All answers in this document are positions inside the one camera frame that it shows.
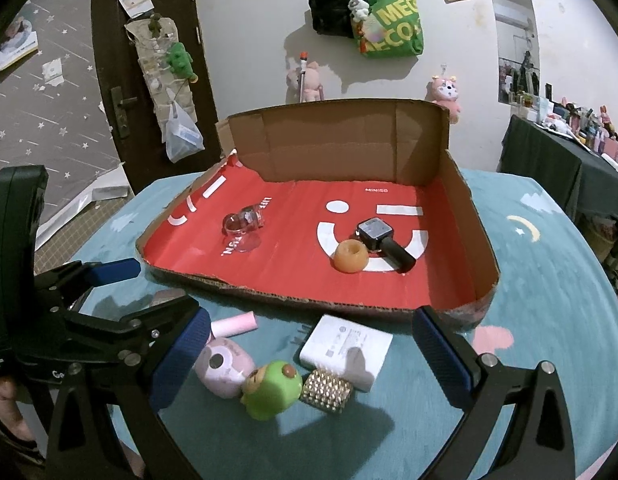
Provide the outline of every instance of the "black watch strap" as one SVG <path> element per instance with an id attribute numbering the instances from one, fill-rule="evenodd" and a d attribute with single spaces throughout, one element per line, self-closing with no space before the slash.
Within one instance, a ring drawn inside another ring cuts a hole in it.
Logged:
<path id="1" fill-rule="evenodd" d="M 390 236 L 380 241 L 380 249 L 387 258 L 398 265 L 399 272 L 407 272 L 416 264 L 416 259 Z"/>

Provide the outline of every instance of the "teal tablecloth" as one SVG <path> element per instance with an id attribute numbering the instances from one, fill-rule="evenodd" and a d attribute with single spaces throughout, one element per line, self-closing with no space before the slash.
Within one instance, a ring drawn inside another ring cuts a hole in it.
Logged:
<path id="1" fill-rule="evenodd" d="M 502 277 L 491 308 L 469 341 L 495 348 L 508 365 L 555 363 L 566 395 L 582 473 L 618 439 L 618 301 L 582 236 L 534 180 L 463 171 L 493 244 Z M 138 236 L 198 175 L 160 180 L 110 219 L 78 252 L 83 261 L 136 256 Z M 529 220 L 540 238 L 532 242 Z M 93 291 L 83 311 L 117 319 L 141 309 L 166 284 L 144 267 L 130 282 Z M 254 310 L 260 328 L 236 337 L 257 364 L 291 360 L 301 325 L 316 316 L 282 312 L 253 301 L 190 288 L 212 319 Z M 237 400 L 214 397 L 190 373 L 166 427 L 205 480 L 416 479 L 460 419 L 449 407 L 409 327 L 375 324 L 395 333 L 369 394 L 358 394 L 340 416 L 297 402 L 276 420 L 256 422 Z M 510 409 L 503 410 L 471 478 L 486 473 Z M 115 412 L 116 429 L 132 446 Z"/>

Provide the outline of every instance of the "green toy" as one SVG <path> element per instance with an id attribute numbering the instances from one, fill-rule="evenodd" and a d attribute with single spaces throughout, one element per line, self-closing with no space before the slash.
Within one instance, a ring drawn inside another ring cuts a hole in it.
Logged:
<path id="1" fill-rule="evenodd" d="M 157 12 L 154 12 L 149 18 L 149 25 L 147 25 L 147 27 L 149 27 L 151 31 L 152 38 L 160 38 L 160 33 L 163 30 L 163 27 L 160 25 L 160 18 L 162 18 L 162 16 Z"/>
<path id="2" fill-rule="evenodd" d="M 174 43 L 167 53 L 167 63 L 169 63 L 171 71 L 179 78 L 189 79 L 190 83 L 195 83 L 198 76 L 191 68 L 192 61 L 193 59 L 182 43 Z"/>
<path id="3" fill-rule="evenodd" d="M 257 368 L 243 384 L 241 402 L 256 420 L 270 420 L 300 398 L 303 378 L 284 361 L 273 361 Z"/>

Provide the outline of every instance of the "white plastic bag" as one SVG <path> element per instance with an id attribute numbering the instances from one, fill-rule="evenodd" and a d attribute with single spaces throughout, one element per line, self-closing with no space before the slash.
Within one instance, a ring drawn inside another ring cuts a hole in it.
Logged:
<path id="1" fill-rule="evenodd" d="M 175 101 L 169 107 L 169 120 L 165 126 L 165 142 L 167 156 L 172 162 L 178 162 L 186 156 L 205 149 L 198 126 Z"/>

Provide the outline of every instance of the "white circle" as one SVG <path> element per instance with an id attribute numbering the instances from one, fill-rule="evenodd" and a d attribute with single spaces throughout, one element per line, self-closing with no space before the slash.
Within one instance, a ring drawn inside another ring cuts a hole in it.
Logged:
<path id="1" fill-rule="evenodd" d="M 332 200 L 331 202 L 327 202 L 327 211 L 331 211 L 332 213 L 346 213 L 349 211 L 349 204 L 342 200 Z"/>

